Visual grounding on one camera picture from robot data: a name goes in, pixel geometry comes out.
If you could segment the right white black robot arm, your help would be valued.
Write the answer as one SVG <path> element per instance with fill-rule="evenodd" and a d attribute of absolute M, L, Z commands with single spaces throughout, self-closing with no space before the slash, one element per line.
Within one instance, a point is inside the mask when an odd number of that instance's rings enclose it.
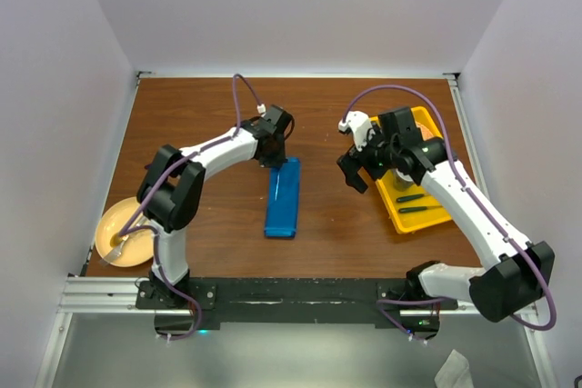
<path fill-rule="evenodd" d="M 375 122 L 350 111 L 338 130 L 354 141 L 337 160 L 347 185 L 363 193 L 367 185 L 360 169 L 375 179 L 395 171 L 437 201 L 477 254 L 478 268 L 430 261 L 408 271 L 405 297 L 411 306 L 424 309 L 436 298 L 465 301 L 497 323 L 548 296 L 551 247 L 532 243 L 511 225 L 472 182 L 447 141 L 423 137 L 411 108 L 385 112 Z"/>

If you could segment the blue cloth napkin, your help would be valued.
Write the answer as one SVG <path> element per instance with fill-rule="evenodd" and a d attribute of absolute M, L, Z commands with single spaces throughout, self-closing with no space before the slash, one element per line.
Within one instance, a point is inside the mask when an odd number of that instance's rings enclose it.
<path fill-rule="evenodd" d="M 278 169 L 280 181 L 274 202 L 269 200 L 268 187 L 264 235 L 267 238 L 294 238 L 298 223 L 301 163 L 296 157 L 288 157 Z"/>

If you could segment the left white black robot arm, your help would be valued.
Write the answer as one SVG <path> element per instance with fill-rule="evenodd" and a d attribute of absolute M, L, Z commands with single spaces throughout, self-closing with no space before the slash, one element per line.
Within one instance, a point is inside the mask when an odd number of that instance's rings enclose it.
<path fill-rule="evenodd" d="M 220 172 L 256 160 L 280 169 L 294 117 L 277 105 L 260 107 L 259 115 L 202 144 L 177 149 L 162 146 L 149 165 L 136 195 L 138 212 L 153 228 L 154 255 L 149 282 L 168 308 L 191 304 L 186 260 L 186 228 L 196 216 L 205 182 Z"/>

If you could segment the blue plastic fork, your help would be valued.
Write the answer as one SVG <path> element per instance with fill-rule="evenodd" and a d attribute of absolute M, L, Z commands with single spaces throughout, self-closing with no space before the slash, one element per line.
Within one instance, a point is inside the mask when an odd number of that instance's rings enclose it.
<path fill-rule="evenodd" d="M 280 181 L 280 170 L 278 168 L 273 168 L 270 173 L 269 179 L 269 200 L 274 202 L 278 197 L 278 187 Z"/>

